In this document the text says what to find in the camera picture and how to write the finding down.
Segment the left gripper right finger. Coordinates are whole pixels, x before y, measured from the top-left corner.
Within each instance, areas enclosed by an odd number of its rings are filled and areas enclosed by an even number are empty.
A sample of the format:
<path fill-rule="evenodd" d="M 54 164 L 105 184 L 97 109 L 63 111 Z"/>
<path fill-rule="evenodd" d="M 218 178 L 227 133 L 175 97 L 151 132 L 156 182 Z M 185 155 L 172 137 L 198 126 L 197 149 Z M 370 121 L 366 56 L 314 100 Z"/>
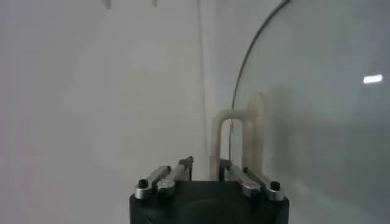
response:
<path fill-rule="evenodd" d="M 271 180 L 264 175 L 256 175 L 248 167 L 240 168 L 230 160 L 220 159 L 219 181 L 234 181 L 241 187 L 241 192 L 247 198 L 254 198 L 265 194 L 269 201 L 283 201 L 285 194 L 278 181 Z"/>

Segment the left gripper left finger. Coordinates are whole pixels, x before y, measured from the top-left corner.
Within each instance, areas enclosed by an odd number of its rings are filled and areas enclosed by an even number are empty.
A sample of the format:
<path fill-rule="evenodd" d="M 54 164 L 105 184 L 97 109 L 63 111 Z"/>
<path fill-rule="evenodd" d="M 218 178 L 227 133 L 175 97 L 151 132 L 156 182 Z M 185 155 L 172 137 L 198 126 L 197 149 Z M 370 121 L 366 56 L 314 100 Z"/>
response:
<path fill-rule="evenodd" d="M 192 180 L 193 162 L 194 158 L 189 156 L 181 159 L 174 168 L 159 166 L 148 176 L 138 180 L 134 197 L 138 200 L 146 200 L 161 192 L 167 196 L 174 195 L 176 182 Z"/>

